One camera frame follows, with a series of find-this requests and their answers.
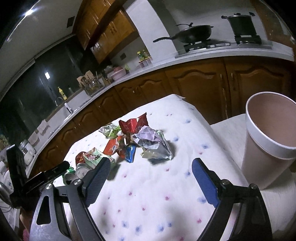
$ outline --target green can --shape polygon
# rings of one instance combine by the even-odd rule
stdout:
[[[68,170],[62,174],[62,177],[65,185],[70,185],[74,180],[78,179],[73,167],[69,167]]]

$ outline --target ceiling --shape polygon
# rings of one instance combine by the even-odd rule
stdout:
[[[82,0],[39,0],[0,49],[0,99],[11,79],[34,56],[72,33],[68,18],[76,16]]]

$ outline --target black pot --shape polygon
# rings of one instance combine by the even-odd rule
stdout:
[[[221,18],[227,19],[229,21],[235,36],[256,36],[257,33],[251,18],[251,16],[255,16],[255,14],[252,12],[249,13],[250,15],[241,15],[240,13],[235,13],[233,16],[221,16]]]
[[[213,28],[213,26],[210,26],[210,25],[192,26],[192,24],[193,23],[190,23],[190,24],[178,24],[177,26],[179,26],[179,25],[188,25],[189,28],[181,30],[180,32],[178,32],[177,34],[175,34],[172,37],[158,38],[158,39],[154,40],[153,43],[158,42],[160,40],[164,40],[164,39],[169,39],[169,40],[178,39],[182,43],[193,44],[193,43],[196,43],[196,42],[205,41],[211,36],[211,33],[212,33],[211,28]]]

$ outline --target red snack bag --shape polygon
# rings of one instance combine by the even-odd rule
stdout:
[[[110,139],[103,151],[103,154],[111,156],[115,152],[117,152],[121,158],[125,158],[125,144],[123,136],[118,136],[116,139]]]
[[[143,126],[149,126],[147,121],[147,113],[142,114],[138,118],[129,119],[128,121],[119,121],[123,134],[136,134]]]

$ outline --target metal screw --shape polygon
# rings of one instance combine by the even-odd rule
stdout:
[[[82,183],[81,179],[74,180],[74,185],[80,185]]]
[[[230,183],[230,181],[228,181],[227,179],[223,179],[222,180],[222,184],[223,185],[228,185]]]
[[[257,189],[257,188],[258,188],[258,186],[257,186],[256,184],[254,184],[254,183],[251,183],[251,184],[250,184],[250,187],[251,187],[252,189]]]
[[[52,184],[51,184],[51,183],[46,184],[45,188],[46,188],[46,189],[51,189],[51,188],[52,188]]]

